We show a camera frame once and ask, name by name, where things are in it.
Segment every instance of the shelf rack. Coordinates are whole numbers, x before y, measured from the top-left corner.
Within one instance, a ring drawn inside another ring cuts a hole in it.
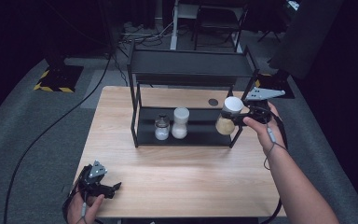
[[[228,146],[233,147],[241,134],[240,127],[231,139],[214,127],[222,108],[189,108],[187,136],[175,139],[170,134],[163,141],[154,135],[154,121],[159,113],[173,118],[175,107],[143,106],[141,85],[174,85],[227,87],[227,97],[239,77],[250,80],[243,89],[242,99],[254,82],[259,68],[248,47],[243,53],[193,50],[137,49],[134,42],[127,62],[133,106],[131,133],[138,146]]]

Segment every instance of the white jar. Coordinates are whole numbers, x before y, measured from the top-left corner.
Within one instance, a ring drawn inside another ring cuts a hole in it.
[[[177,107],[173,111],[172,136],[183,139],[187,135],[187,122],[190,112],[185,107]]]

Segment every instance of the forearm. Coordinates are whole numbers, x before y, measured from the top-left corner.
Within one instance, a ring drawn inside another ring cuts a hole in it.
[[[286,150],[275,146],[268,155],[268,164],[292,223],[338,223],[330,205]]]

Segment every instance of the clear glass bottle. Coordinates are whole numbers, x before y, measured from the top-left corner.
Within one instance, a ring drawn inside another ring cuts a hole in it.
[[[159,114],[155,120],[155,136],[158,140],[165,140],[170,135],[170,118],[165,114]]]
[[[187,135],[187,121],[190,112],[185,107],[177,107],[173,111],[172,136],[183,139]]]
[[[222,110],[231,114],[240,114],[242,109],[242,100],[235,96],[229,96],[228,98],[226,98],[222,108]],[[222,135],[230,135],[235,130],[234,122],[232,122],[231,119],[223,119],[222,115],[219,115],[215,127],[216,130]]]

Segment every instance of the human arm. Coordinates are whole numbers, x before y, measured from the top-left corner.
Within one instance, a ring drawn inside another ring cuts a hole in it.
[[[84,203],[80,192],[76,193],[68,207],[68,223],[69,224],[90,224],[94,223],[98,209],[103,203],[103,194],[97,198],[89,197],[87,203]],[[86,206],[85,216],[82,216],[82,211]]]
[[[269,104],[269,107],[279,116],[274,105]],[[330,205],[285,150],[277,121],[272,119],[268,126],[250,118],[243,122],[257,132],[289,220],[292,223],[338,223]],[[272,130],[277,144],[272,143],[267,127]]]

